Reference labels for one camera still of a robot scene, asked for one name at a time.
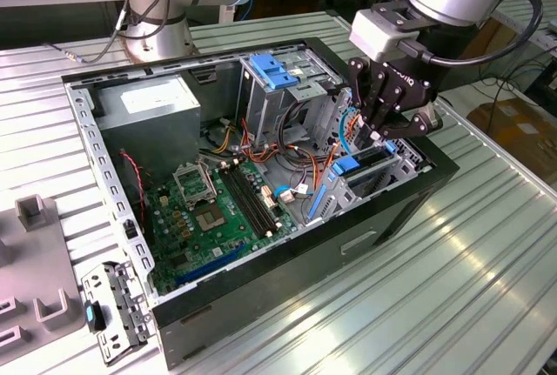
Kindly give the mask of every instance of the slotted aluminum surface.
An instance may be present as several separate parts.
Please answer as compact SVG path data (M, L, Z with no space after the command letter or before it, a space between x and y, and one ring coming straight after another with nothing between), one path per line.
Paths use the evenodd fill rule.
M557 47L557 34L548 29L549 22L557 20L557 0L542 1L543 19L540 27L530 37L530 42L543 50L550 50ZM509 29L521 33L532 18L532 7L526 0L506 0L497 7L492 17ZM557 51L553 50L551 54L555 56Z
M344 59L349 26L325 13L193 30L202 51L321 37ZM82 54L105 40L71 44ZM103 66L127 64L115 44ZM0 52L0 207L54 197L77 278L121 260L59 82L54 50ZM432 135L460 166L393 240L209 347L172 373L536 373L557 346L555 194L438 105ZM4 368L161 373L155 338L105 368L86 328Z

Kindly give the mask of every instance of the blue tab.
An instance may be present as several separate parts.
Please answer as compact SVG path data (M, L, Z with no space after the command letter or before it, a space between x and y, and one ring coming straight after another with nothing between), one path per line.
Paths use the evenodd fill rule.
M87 321L93 321L93 307L89 305L85 313L87 314Z
M298 83L298 79L286 72L281 62L272 55L256 55L250 57L253 68L269 86L274 90L280 90Z
M338 164L338 163L334 163L332 164L332 169L337 172L337 175L341 176L344 172L344 170L342 169L342 167Z
M397 145L392 140L387 140L385 142L385 148L391 153L397 151Z
M317 194L317 197L315 198L315 202L312 205L312 208L310 209L310 212L307 214L307 218L308 219L312 219L313 215L315 214L315 211L317 210L317 207L319 207L319 203L321 202L321 199L323 199L323 196L325 195L325 192L327 191L326 187L324 185L321 185L321 189L319 190L319 194Z
M349 171L359 168L359 163L352 156L345 156L332 164L332 168L339 174L343 175Z

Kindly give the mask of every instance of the motherboard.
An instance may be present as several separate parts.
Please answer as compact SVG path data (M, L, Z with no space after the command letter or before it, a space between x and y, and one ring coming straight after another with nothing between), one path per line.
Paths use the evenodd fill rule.
M295 232L288 210L264 195L267 188L246 161L213 169L189 164L147 190L152 220L147 242L159 295Z

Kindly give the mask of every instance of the green circuit board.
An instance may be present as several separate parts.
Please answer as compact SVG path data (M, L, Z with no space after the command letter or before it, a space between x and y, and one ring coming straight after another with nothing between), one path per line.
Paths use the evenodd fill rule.
M245 162L239 168L246 179L249 178L259 199L263 199L260 187L265 183L255 166ZM298 229L287 209L280 205L279 213L270 214L282 226L272 237L258 238L221 180L219 171L209 170L208 175L217 196L210 203L197 204L192 208L186 207L174 179L145 192L152 218L152 234L147 237L155 259L152 279L161 295ZM179 182L186 195L206 189L193 173L180 177Z

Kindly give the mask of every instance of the red cable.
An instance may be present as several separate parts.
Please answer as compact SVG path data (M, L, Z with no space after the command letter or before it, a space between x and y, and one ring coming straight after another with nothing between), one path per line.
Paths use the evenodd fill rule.
M130 162L131 167L136 172L136 178L138 179L138 184L139 184L139 203L141 204L141 226L144 227L144 223L145 223L145 201L143 199L143 182L141 181L141 175L139 174L139 167L133 161L133 159L131 158L130 155L128 155L127 153L125 153L123 151L121 151L120 154L125 159L127 159L128 162Z

